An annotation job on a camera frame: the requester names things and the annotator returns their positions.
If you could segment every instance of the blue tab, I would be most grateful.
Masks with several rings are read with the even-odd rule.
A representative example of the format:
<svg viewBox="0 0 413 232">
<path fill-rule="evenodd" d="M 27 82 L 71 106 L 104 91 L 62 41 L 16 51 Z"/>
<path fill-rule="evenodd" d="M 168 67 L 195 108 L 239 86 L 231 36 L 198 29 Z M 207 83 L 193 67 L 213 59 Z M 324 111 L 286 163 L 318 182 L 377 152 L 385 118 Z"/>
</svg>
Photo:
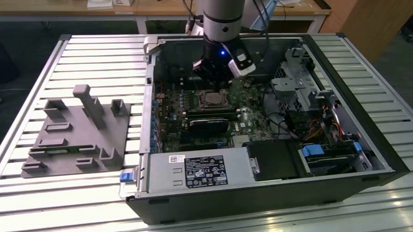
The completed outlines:
<svg viewBox="0 0 413 232">
<path fill-rule="evenodd" d="M 303 148 L 303 149 L 301 149 L 301 151 L 302 151 L 303 157 L 310 156 L 307 149 Z"/>
<path fill-rule="evenodd" d="M 361 148 L 360 143 L 358 143 L 358 142 L 354 142 L 353 145 L 354 145 L 354 148 L 356 148 L 357 153 L 360 153 L 360 152 L 362 151 L 362 148 Z"/>
<path fill-rule="evenodd" d="M 134 174 L 132 173 L 123 173 L 120 174 L 120 182 L 132 182 L 134 181 Z"/>
<path fill-rule="evenodd" d="M 324 155 L 324 150 L 322 150 L 321 145 L 314 144 L 314 145 L 305 146 L 302 149 L 302 153 L 305 157 L 320 156 L 320 155 Z"/>
</svg>

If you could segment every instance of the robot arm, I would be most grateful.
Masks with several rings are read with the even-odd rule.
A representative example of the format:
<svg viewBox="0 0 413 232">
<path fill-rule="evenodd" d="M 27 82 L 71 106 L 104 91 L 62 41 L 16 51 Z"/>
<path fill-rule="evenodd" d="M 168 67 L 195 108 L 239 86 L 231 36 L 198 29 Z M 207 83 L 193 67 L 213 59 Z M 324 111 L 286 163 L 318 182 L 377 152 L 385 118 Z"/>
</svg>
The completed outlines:
<svg viewBox="0 0 413 232">
<path fill-rule="evenodd" d="M 194 72 L 211 82 L 225 82 L 246 76 L 255 70 L 251 55 L 239 37 L 241 26 L 265 29 L 262 11 L 274 12 L 275 0 L 203 0 L 203 57 L 194 63 Z M 251 4 L 261 4 L 261 11 Z"/>
</svg>

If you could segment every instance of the warning label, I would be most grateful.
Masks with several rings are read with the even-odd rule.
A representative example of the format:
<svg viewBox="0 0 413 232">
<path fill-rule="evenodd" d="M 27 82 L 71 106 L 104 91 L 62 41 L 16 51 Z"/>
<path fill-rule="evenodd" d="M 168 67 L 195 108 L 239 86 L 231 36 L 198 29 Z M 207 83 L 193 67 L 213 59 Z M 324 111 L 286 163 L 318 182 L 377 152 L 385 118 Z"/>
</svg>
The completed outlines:
<svg viewBox="0 0 413 232">
<path fill-rule="evenodd" d="M 186 185 L 189 188 L 227 185 L 223 156 L 186 159 Z"/>
</svg>

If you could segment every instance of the metal bracket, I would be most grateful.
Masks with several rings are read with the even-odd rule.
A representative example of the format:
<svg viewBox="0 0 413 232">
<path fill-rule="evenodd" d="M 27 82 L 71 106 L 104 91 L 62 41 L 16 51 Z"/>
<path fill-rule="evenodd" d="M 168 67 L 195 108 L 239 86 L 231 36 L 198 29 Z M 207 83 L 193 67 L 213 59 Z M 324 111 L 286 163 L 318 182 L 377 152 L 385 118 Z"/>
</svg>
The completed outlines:
<svg viewBox="0 0 413 232">
<path fill-rule="evenodd" d="M 158 50 L 158 36 L 147 36 L 143 39 L 143 52 L 146 56 L 154 54 Z"/>
</svg>

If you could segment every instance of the cable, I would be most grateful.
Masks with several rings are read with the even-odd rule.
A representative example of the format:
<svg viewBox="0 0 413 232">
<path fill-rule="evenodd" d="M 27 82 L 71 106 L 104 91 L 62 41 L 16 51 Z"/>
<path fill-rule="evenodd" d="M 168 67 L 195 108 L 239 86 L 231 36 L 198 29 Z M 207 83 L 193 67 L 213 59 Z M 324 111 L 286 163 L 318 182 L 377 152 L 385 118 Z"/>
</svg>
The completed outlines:
<svg viewBox="0 0 413 232">
<path fill-rule="evenodd" d="M 283 8 L 283 20 L 286 21 L 286 11 L 285 11 L 285 9 L 286 8 L 293 8 L 293 7 L 286 7 L 285 4 L 281 1 L 278 3 L 282 5 L 282 8 Z"/>
<path fill-rule="evenodd" d="M 191 3 L 190 3 L 190 5 L 189 5 L 189 11 L 193 13 L 193 0 L 191 0 Z"/>
<path fill-rule="evenodd" d="M 195 21 L 195 15 L 194 15 L 191 9 L 190 9 L 189 6 L 187 6 L 186 0 L 182 0 L 182 2 L 183 2 L 183 5 L 186 6 L 189 16 L 193 17 L 193 19 L 194 19 L 194 21 Z"/>
<path fill-rule="evenodd" d="M 283 127 L 282 125 L 279 125 L 281 123 L 275 122 L 275 121 L 267 116 L 267 113 L 266 113 L 265 110 L 263 110 L 263 114 L 266 115 L 266 118 L 270 120 L 270 122 L 274 123 L 275 126 L 278 126 L 278 128 L 283 129 L 285 132 L 287 132 L 289 135 L 290 135 L 294 139 L 302 140 L 302 139 L 298 137 L 298 135 L 295 135 L 295 134 L 293 133 L 293 131 L 289 130 L 289 128 L 286 128 L 286 127 Z"/>
<path fill-rule="evenodd" d="M 259 18 L 261 18 L 261 20 L 262 20 L 262 22 L 263 22 L 263 26 L 265 26 L 265 30 L 263 30 L 263 31 L 265 31 L 265 33 L 266 33 L 266 45 L 265 45 L 265 49 L 263 49 L 263 52 L 262 52 L 262 58 L 263 58 L 265 55 L 266 55 L 266 52 L 267 52 L 267 50 L 269 50 L 269 47 L 270 47 L 270 36 L 269 36 L 269 31 L 267 31 L 269 27 L 267 27 L 267 24 L 266 24 L 266 22 L 265 22 L 263 14 L 262 14 L 262 12 L 261 12 L 261 10 L 259 10 L 259 6 L 258 6 L 258 4 L 257 4 L 257 1 L 253 0 L 253 2 L 254 2 L 254 5 L 255 5 L 255 8 L 257 8 L 257 11 L 258 11 L 258 13 L 259 13 Z"/>
<path fill-rule="evenodd" d="M 0 89 L 0 91 L 31 91 L 29 88 L 9 88 L 9 89 Z"/>
<path fill-rule="evenodd" d="M 318 119 L 314 119 L 314 120 L 312 121 L 312 123 L 310 123 L 310 132 L 309 132 L 309 133 L 312 133 L 312 130 L 313 130 L 313 123 L 317 122 L 317 121 L 318 121 Z"/>
</svg>

